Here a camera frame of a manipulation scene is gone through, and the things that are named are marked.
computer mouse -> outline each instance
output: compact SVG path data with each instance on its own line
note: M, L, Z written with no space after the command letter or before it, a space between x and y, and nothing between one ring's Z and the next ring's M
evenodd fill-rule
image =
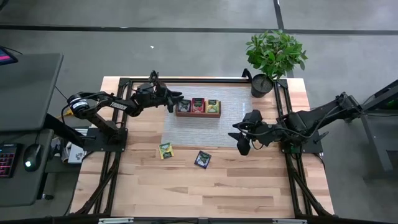
M41 153L40 144L31 144L25 149L24 152L24 167L27 172L33 172L40 167Z

keyboard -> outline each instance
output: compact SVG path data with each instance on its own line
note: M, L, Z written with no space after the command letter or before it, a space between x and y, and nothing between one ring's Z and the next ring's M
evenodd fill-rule
M22 144L0 145L0 178L11 178Z

green leaves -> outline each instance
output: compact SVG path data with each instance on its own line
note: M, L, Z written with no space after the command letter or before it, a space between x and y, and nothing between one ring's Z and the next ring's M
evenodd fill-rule
M304 70L304 61L308 57L305 55L306 51L302 51L302 44L281 30L272 32L274 34L265 32L254 35L251 41L246 43L246 55L253 68L260 69L271 79L277 80L296 64Z

desk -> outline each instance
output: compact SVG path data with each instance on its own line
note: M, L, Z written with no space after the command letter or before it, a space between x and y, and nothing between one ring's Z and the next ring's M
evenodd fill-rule
M2 134L0 135L0 142L14 138L14 136L21 136L22 134ZM21 143L24 146L19 151L14 176L12 178L0 179L0 207L32 205L36 201L39 191L42 190L40 188L44 187L41 183L43 175L45 175L44 169L50 151L53 131L46 129L40 132L40 136L37 139L43 146L40 150L42 162L36 171L27 172L24 168L24 152L28 146L35 143L36 135L37 131L23 135L12 141L6 141L6 143Z
M119 78L104 77L101 91L116 93ZM309 110L304 81L300 78L287 81L293 110ZM176 85L250 88L249 84L167 84L171 90ZM276 123L274 91L263 98L248 101L251 101L253 109L261 111L264 121ZM112 108L103 108L99 112L109 120L112 113ZM294 217L285 159L278 143L258 151L252 149L246 157L241 156L235 147L178 146L172 143L175 156L162 161L158 145L164 134L165 116L165 108L147 108L140 116L127 119L127 149L121 158L112 216ZM193 164L199 150L212 155L206 170ZM95 152L83 161L71 212L81 208L97 187L103 157L103 152ZM333 213L321 162L314 155L304 154L303 164L309 189L325 209ZM303 210L300 191L298 195ZM106 199L105 191L102 208Z

white label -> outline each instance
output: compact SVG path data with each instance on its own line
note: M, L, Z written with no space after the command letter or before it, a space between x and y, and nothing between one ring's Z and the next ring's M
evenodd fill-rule
M127 108L127 106L120 105L119 103L111 103L111 106L113 108L117 108L117 109L121 109L121 110L125 110Z
M74 105L72 105L72 108L76 109L76 107L81 106L81 105L88 105L88 103L86 101L80 101L80 102L75 103Z

